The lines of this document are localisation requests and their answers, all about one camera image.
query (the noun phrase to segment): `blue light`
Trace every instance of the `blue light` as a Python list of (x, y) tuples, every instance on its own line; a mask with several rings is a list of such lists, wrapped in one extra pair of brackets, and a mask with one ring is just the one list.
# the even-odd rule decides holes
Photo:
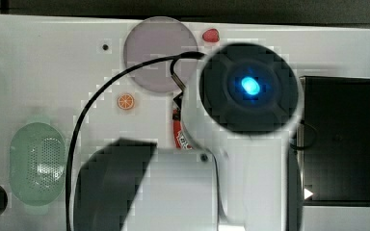
[(250, 76), (243, 78), (242, 87), (249, 95), (257, 95), (260, 93), (259, 84)]

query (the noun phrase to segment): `black cable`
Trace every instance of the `black cable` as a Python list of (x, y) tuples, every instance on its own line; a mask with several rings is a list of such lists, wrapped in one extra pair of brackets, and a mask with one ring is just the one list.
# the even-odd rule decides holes
[(171, 75), (175, 74), (175, 71), (173, 70), (173, 68), (175, 67), (176, 62), (178, 62), (179, 60), (182, 60), (182, 59), (200, 60), (203, 56), (205, 56), (205, 54), (200, 53), (198, 51), (189, 51), (189, 52), (182, 53), (180, 57), (172, 60), (171, 65), (170, 65)]
[(74, 149), (77, 143), (77, 138), (80, 132), (81, 125), (83, 123), (84, 117), (86, 116), (87, 112), (89, 111), (90, 107), (94, 103), (94, 101), (98, 98), (98, 96), (101, 95), (108, 87), (110, 87), (114, 82), (116, 82), (119, 78), (122, 76), (139, 69), (141, 67), (144, 67), (146, 65), (150, 64), (157, 64), (169, 60), (173, 60), (177, 62), (180, 59), (201, 59), (204, 56), (203, 53), (196, 52), (196, 51), (191, 51), (191, 52), (185, 52), (180, 55), (176, 56), (167, 56), (163, 58), (158, 58), (154, 60), (150, 60), (147, 62), (143, 62), (141, 64), (136, 64), (134, 66), (131, 66), (127, 69), (125, 69), (123, 72), (120, 74), (114, 76), (111, 80), (109, 80), (106, 84), (104, 84), (87, 102), (86, 106), (84, 107), (83, 111), (79, 115), (79, 118), (77, 119), (76, 125), (74, 127), (73, 131), (73, 136), (71, 138), (70, 142), (70, 148), (68, 150), (68, 155), (67, 155), (67, 162), (66, 162), (66, 229), (67, 231), (71, 231), (71, 225), (70, 225), (70, 197), (71, 197), (71, 171), (72, 171), (72, 166), (73, 166), (73, 155), (74, 155)]
[(318, 136), (318, 131), (315, 127), (309, 125), (308, 123), (305, 123), (304, 120), (301, 120), (300, 121), (300, 124), (302, 124), (303, 126), (307, 126), (309, 127), (313, 132), (314, 132), (314, 139), (312, 139), (311, 143), (308, 144), (308, 145), (304, 145), (304, 146), (297, 146), (296, 144), (293, 144), (293, 143), (290, 143), (290, 147), (296, 151), (303, 151), (303, 150), (307, 150), (308, 148), (310, 148), (311, 146), (314, 145), (314, 143), (317, 142), (317, 136)]

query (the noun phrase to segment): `white plastic housing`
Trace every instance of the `white plastic housing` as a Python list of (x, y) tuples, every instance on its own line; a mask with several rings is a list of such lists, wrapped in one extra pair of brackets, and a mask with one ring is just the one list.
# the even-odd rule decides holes
[(216, 168), (202, 153), (157, 149), (121, 231), (217, 231)]
[(199, 63), (184, 92), (181, 112), (184, 133), (188, 140), (209, 150), (217, 159), (220, 197), (228, 222), (242, 224), (247, 231), (284, 231), (287, 148), (304, 106), (300, 81), (296, 77), (299, 100), (287, 124), (267, 135), (235, 134), (214, 121), (200, 100), (200, 74), (210, 58)]

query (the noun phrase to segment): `white table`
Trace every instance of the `white table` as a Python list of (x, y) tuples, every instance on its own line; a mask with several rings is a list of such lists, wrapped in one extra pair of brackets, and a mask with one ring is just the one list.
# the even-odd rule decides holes
[[(67, 142), (90, 96), (123, 71), (121, 49), (140, 21), (0, 15), (0, 185), (9, 205), (0, 230), (66, 230), (65, 193), (44, 216), (28, 215), (11, 193), (8, 150), (14, 133), (33, 114), (49, 116)], [(185, 23), (199, 50), (208, 53), (231, 41), (250, 41), (278, 52), (299, 76), (370, 78), (370, 30), (269, 25)], [(201, 34), (220, 31), (221, 42)], [(108, 51), (101, 46), (107, 43)], [(133, 93), (138, 103), (123, 112), (116, 99)], [(81, 130), (74, 176), (90, 154), (120, 136), (174, 147), (172, 94), (142, 90), (130, 79), (114, 83), (96, 102)], [(305, 207), (304, 231), (370, 230), (370, 208)]]

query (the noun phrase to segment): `green oval object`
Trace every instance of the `green oval object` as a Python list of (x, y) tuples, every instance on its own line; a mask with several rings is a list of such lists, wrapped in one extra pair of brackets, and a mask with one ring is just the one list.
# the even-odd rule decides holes
[(66, 146), (62, 135), (46, 123), (19, 129), (10, 149), (10, 184), (14, 195), (32, 206), (55, 200), (65, 185)]

